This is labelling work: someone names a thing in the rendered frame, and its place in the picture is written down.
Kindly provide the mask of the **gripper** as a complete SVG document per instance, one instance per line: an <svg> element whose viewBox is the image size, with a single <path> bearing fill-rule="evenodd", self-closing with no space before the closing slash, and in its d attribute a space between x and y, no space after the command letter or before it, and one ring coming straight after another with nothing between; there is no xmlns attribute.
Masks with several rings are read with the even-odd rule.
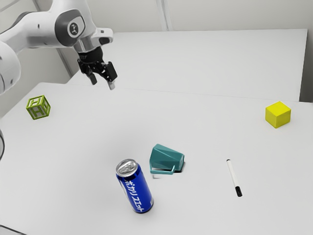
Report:
<svg viewBox="0 0 313 235"><path fill-rule="evenodd" d="M107 82L110 90L115 89L114 80L117 73L112 62L105 63L103 61L103 51L101 47L88 52L79 52L77 59L81 73L85 74L91 81L92 85L97 83L95 73L103 77Z"/></svg>

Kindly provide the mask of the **teal faceted mug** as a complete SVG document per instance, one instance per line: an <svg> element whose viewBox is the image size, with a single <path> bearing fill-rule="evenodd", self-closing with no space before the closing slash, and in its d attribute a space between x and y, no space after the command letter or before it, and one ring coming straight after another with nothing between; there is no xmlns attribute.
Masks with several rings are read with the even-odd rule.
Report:
<svg viewBox="0 0 313 235"><path fill-rule="evenodd" d="M184 166L184 154L161 144L156 144L150 156L150 173L167 174L181 172Z"/></svg>

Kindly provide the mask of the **green letter block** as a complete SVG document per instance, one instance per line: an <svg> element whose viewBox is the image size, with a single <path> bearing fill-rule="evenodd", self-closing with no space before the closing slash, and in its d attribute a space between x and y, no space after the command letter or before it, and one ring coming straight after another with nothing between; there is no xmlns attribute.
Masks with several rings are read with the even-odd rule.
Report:
<svg viewBox="0 0 313 235"><path fill-rule="evenodd" d="M33 120L49 116L51 106L44 95L30 98L26 105L26 110Z"/></svg>

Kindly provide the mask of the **blue drink can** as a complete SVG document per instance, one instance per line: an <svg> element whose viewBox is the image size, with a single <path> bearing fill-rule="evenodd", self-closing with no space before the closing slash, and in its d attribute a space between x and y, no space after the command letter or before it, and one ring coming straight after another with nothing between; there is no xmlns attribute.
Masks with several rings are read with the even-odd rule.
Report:
<svg viewBox="0 0 313 235"><path fill-rule="evenodd" d="M141 170L133 159L125 159L116 167L116 177L136 213L148 212L154 199Z"/></svg>

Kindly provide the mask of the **white pen with black cap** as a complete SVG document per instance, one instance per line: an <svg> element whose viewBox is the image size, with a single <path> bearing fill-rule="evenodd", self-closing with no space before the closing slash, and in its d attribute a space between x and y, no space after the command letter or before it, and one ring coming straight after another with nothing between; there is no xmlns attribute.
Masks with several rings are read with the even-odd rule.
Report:
<svg viewBox="0 0 313 235"><path fill-rule="evenodd" d="M232 182L233 182L235 190L236 190L236 194L237 194L238 197L242 197L243 194L242 194L242 191L241 191L241 188L240 188L240 185L239 185L239 181L238 181L237 176L235 174L232 162L231 162L230 159L227 159L226 163L227 163L227 166L228 166L228 169L229 169L229 172L230 172L230 176L231 176Z"/></svg>

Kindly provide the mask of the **yellow cube block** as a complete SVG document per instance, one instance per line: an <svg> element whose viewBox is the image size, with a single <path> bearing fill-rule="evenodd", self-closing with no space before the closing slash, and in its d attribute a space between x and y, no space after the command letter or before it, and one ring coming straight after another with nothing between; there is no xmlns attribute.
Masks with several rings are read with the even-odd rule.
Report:
<svg viewBox="0 0 313 235"><path fill-rule="evenodd" d="M265 120L274 128L279 128L291 120L291 108L281 101L265 108Z"/></svg>

